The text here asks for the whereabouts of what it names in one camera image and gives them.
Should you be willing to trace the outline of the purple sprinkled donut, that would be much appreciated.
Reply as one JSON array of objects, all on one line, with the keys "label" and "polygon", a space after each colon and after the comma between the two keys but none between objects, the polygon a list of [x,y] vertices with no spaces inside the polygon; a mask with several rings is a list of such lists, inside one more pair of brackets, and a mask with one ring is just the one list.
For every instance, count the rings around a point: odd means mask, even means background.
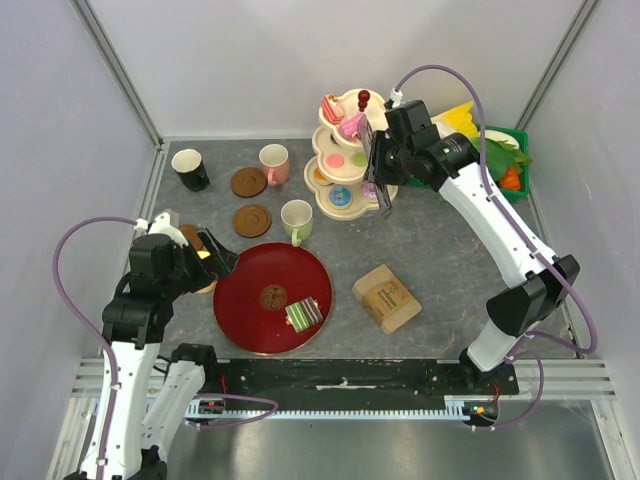
[{"label": "purple sprinkled donut", "polygon": [[376,186],[374,183],[363,182],[361,184],[361,194],[369,202],[377,202]]}]

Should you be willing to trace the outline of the black mug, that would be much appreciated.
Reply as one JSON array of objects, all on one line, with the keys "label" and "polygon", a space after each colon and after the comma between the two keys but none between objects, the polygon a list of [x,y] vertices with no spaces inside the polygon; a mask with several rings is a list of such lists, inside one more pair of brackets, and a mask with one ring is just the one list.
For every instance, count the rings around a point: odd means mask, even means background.
[{"label": "black mug", "polygon": [[195,149],[178,151],[171,159],[171,167],[192,192],[202,191],[210,185],[202,155]]}]

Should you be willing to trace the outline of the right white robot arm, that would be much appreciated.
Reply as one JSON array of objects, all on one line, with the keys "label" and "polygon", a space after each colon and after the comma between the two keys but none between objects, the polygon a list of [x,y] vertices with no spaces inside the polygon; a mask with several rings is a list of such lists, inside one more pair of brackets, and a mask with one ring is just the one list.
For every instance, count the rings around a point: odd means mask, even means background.
[{"label": "right white robot arm", "polygon": [[487,301],[489,320],[460,355],[460,386],[481,393],[517,342],[561,305],[580,266],[536,238],[494,185],[470,139],[459,132],[441,136],[423,101],[392,108],[385,117],[385,130],[373,129],[367,118],[357,123],[368,157],[364,178],[375,188],[381,214],[392,212],[389,186],[411,179],[429,185],[467,221],[506,285]]}]

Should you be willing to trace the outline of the metal serving tongs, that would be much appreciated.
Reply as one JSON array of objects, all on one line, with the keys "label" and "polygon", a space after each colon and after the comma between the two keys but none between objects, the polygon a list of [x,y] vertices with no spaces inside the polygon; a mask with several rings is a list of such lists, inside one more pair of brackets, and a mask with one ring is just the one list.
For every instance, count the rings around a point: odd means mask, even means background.
[{"label": "metal serving tongs", "polygon": [[392,213],[392,201],[387,188],[390,183],[389,171],[385,160],[390,143],[386,133],[374,130],[365,115],[357,123],[357,134],[368,160],[364,180],[374,185],[380,214],[387,219]]}]

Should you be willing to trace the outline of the red layered cake slice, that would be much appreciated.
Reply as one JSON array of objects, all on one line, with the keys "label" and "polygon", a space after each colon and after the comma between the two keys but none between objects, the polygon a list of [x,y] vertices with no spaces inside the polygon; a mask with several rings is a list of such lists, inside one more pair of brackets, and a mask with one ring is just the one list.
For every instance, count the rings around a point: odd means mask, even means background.
[{"label": "red layered cake slice", "polygon": [[332,125],[339,125],[344,119],[344,111],[339,105],[339,98],[335,95],[323,97],[321,110],[324,119]]}]

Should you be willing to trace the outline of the pink layered cake slice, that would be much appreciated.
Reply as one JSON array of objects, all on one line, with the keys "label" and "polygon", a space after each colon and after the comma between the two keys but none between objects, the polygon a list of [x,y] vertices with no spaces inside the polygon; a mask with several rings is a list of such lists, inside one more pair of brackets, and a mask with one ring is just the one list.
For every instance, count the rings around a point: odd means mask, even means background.
[{"label": "pink layered cake slice", "polygon": [[366,118],[363,112],[358,112],[349,119],[344,119],[338,125],[339,135],[346,141],[355,142],[360,138],[359,124],[362,119]]}]

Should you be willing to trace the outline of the green layered cake slice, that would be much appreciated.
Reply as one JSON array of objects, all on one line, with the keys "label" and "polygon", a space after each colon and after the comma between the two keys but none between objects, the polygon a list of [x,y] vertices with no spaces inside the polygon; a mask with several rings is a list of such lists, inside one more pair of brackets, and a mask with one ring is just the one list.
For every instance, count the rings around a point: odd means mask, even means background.
[{"label": "green layered cake slice", "polygon": [[285,311],[286,323],[292,326],[296,333],[300,333],[310,327],[310,320],[301,302],[288,305]]}]

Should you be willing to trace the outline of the green sandwich cookie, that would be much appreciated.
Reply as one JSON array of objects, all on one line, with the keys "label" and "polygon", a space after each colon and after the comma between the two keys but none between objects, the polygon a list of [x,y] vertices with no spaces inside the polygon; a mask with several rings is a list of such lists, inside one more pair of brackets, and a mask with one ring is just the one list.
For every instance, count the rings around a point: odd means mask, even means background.
[{"label": "green sandwich cookie", "polygon": [[359,168],[365,168],[368,165],[367,156],[363,152],[357,152],[351,157],[352,162]]}]

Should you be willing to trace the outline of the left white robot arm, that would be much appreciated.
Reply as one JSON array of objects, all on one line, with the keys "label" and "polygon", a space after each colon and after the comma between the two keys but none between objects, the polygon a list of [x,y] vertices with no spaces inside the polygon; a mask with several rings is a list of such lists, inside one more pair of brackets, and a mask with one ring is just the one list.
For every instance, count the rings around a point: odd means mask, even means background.
[{"label": "left white robot arm", "polygon": [[199,393],[220,386],[210,345],[179,345],[172,353],[160,393],[147,402],[148,387],[174,302],[230,275],[239,260],[208,229],[197,235],[201,257],[165,210],[151,221],[131,221],[139,235],[129,250],[129,270],[91,326],[103,348],[103,384],[91,442],[74,479],[164,479],[168,453]]}]

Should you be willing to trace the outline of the pink mug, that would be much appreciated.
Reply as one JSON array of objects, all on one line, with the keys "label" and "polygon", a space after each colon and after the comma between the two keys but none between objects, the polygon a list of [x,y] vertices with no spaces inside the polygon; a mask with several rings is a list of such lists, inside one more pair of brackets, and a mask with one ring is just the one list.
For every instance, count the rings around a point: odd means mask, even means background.
[{"label": "pink mug", "polygon": [[269,144],[259,152],[259,161],[270,186],[284,184],[290,173],[289,152],[281,144]]}]

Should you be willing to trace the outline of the blue white orange donut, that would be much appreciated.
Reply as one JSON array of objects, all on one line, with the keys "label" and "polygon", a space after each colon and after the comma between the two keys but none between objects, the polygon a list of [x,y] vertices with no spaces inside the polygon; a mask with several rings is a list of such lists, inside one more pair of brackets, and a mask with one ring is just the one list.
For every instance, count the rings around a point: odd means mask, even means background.
[{"label": "blue white orange donut", "polygon": [[335,186],[329,192],[329,202],[335,209],[348,208],[352,203],[352,194],[344,186]]}]

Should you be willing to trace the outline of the pink sandwich cookie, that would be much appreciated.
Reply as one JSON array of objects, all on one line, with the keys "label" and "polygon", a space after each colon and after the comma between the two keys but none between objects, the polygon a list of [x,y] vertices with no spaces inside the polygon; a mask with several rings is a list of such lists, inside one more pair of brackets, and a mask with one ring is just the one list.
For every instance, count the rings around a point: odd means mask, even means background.
[{"label": "pink sandwich cookie", "polygon": [[344,157],[339,154],[331,154],[327,157],[326,163],[330,168],[338,169],[344,165]]}]

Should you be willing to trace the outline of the brown layered cake slice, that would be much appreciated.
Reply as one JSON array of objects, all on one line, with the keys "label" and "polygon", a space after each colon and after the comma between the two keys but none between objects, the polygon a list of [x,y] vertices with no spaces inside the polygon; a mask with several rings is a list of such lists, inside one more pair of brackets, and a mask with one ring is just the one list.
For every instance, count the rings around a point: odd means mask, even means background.
[{"label": "brown layered cake slice", "polygon": [[323,321],[322,312],[315,299],[307,297],[301,301],[301,306],[309,326],[314,326]]}]

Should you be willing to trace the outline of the light green mug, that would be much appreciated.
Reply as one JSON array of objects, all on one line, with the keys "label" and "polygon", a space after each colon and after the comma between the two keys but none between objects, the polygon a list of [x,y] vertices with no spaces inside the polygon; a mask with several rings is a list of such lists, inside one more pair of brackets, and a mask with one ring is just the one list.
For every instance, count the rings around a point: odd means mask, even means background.
[{"label": "light green mug", "polygon": [[299,247],[307,240],[313,229],[313,208],[301,199],[290,200],[280,211],[281,221],[291,244]]}]

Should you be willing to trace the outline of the orange glazed donut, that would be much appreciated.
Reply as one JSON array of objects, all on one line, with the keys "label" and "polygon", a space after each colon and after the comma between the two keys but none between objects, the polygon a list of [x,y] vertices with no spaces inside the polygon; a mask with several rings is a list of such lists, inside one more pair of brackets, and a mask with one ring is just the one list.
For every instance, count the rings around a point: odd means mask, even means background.
[{"label": "orange glazed donut", "polygon": [[329,186],[333,184],[333,182],[326,178],[318,168],[314,169],[313,177],[315,181],[321,186]]}]

